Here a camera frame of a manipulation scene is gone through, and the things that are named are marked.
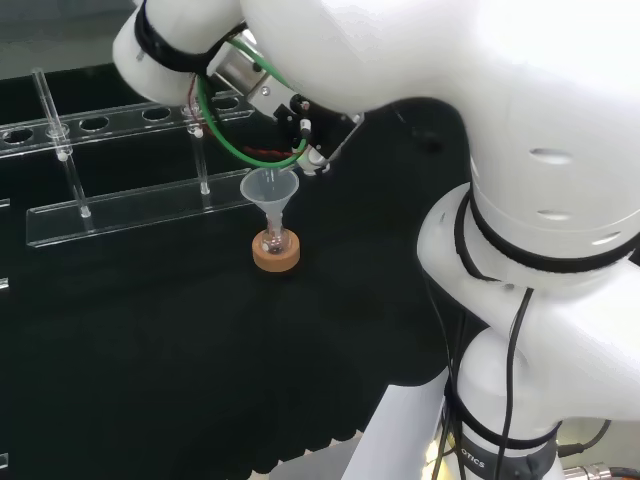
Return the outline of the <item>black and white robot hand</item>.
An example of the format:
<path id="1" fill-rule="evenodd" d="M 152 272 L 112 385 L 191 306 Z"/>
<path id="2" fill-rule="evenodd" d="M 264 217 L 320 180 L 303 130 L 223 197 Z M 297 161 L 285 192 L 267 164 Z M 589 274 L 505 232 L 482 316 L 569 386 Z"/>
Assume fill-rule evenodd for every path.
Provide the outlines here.
<path id="1" fill-rule="evenodd" d="M 316 176 L 329 172 L 365 116 L 335 112 L 296 94 L 275 110 L 274 118 L 281 133 L 294 145 L 301 140 L 302 124 L 310 128 L 306 149 L 295 166 L 306 176 Z"/>

